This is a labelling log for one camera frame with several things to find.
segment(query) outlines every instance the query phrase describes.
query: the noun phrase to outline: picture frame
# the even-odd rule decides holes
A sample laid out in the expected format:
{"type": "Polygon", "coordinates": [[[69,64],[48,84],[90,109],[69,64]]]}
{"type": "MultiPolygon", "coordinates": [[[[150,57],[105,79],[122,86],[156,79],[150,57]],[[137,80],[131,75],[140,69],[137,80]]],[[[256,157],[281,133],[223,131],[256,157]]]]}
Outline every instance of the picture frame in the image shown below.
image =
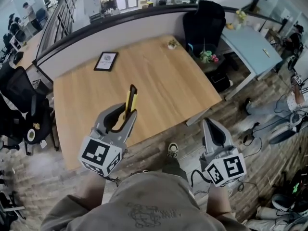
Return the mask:
{"type": "Polygon", "coordinates": [[[118,52],[108,52],[108,51],[102,52],[95,65],[94,71],[111,72],[117,56],[118,52]]]}

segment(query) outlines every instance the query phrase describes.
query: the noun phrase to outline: gray t-shirt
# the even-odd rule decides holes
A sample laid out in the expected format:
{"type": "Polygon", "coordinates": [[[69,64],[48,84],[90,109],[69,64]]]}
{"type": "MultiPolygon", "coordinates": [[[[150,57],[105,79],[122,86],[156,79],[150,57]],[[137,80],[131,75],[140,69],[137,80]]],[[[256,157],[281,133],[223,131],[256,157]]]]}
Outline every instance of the gray t-shirt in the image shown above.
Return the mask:
{"type": "Polygon", "coordinates": [[[46,216],[42,231],[247,231],[231,213],[202,213],[181,177],[159,172],[124,180],[109,203],[91,211],[75,197],[62,199],[46,216]]]}

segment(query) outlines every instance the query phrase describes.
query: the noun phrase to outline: light blue desk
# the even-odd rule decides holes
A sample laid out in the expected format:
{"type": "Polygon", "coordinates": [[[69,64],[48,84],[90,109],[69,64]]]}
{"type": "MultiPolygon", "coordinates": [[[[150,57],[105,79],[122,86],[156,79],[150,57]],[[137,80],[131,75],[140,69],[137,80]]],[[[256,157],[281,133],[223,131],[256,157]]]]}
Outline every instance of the light blue desk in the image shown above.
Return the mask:
{"type": "Polygon", "coordinates": [[[244,26],[239,30],[229,30],[225,27],[221,38],[238,55],[250,71],[250,75],[226,96],[226,100],[230,100],[255,76],[258,76],[258,80],[262,79],[277,63],[282,61],[280,55],[270,43],[250,26],[244,26]]]}

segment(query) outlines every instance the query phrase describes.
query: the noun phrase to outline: white sneaker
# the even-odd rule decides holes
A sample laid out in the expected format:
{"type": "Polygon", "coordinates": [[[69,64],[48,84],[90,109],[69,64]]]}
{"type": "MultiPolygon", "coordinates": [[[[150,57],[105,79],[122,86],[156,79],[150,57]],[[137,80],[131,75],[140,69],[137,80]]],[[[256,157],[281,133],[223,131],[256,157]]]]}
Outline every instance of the white sneaker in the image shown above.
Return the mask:
{"type": "Polygon", "coordinates": [[[168,146],[168,157],[172,157],[172,158],[177,158],[179,154],[179,148],[178,145],[176,143],[171,143],[168,146]]]}

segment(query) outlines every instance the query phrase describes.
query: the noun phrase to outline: wooden floor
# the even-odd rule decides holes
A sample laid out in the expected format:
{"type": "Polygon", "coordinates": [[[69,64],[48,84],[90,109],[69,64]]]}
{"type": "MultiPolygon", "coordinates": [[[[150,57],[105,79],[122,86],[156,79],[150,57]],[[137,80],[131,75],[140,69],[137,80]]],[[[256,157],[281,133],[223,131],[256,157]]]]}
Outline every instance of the wooden floor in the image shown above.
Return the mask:
{"type": "MultiPolygon", "coordinates": [[[[239,62],[240,69],[234,72],[228,70],[228,75],[238,84],[249,73],[243,63],[239,62]]],[[[213,118],[222,123],[232,134],[234,143],[244,155],[255,153],[260,148],[260,141],[255,140],[250,146],[242,144],[243,132],[250,128],[256,121],[264,122],[268,117],[246,117],[242,110],[242,103],[246,97],[251,97],[258,104],[277,100],[288,91],[288,73],[282,77],[270,72],[262,81],[252,81],[240,91],[231,101],[222,101],[206,112],[204,117],[213,118]]],[[[281,178],[281,172],[287,171],[288,178],[300,168],[307,164],[307,131],[304,130],[293,136],[286,142],[270,146],[266,138],[262,138],[262,149],[254,155],[246,158],[247,176],[245,181],[257,184],[261,197],[270,199],[273,188],[281,178]]],[[[198,158],[203,151],[202,134],[200,123],[187,127],[179,124],[159,135],[154,136],[129,149],[125,159],[113,173],[121,179],[131,173],[155,166],[160,168],[166,155],[166,147],[169,142],[176,142],[180,147],[179,161],[181,167],[190,178],[191,172],[199,167],[198,158]]],[[[18,220],[12,224],[11,229],[16,231],[38,230],[39,226],[55,203],[66,194],[74,193],[82,178],[86,177],[87,170],[67,171],[61,152],[54,151],[50,139],[47,141],[49,147],[40,149],[33,148],[33,155],[26,156],[23,148],[20,151],[0,152],[2,163],[0,169],[6,171],[4,179],[9,187],[4,191],[17,191],[20,204],[26,209],[22,213],[27,220],[18,220]]],[[[193,192],[202,211],[206,210],[208,184],[203,182],[199,176],[194,177],[193,192]]],[[[254,185],[245,184],[242,192],[237,191],[239,182],[229,187],[231,194],[231,205],[236,212],[239,221],[253,215],[259,206],[258,193],[254,185]]],[[[107,183],[104,201],[111,197],[116,185],[107,183]]]]}

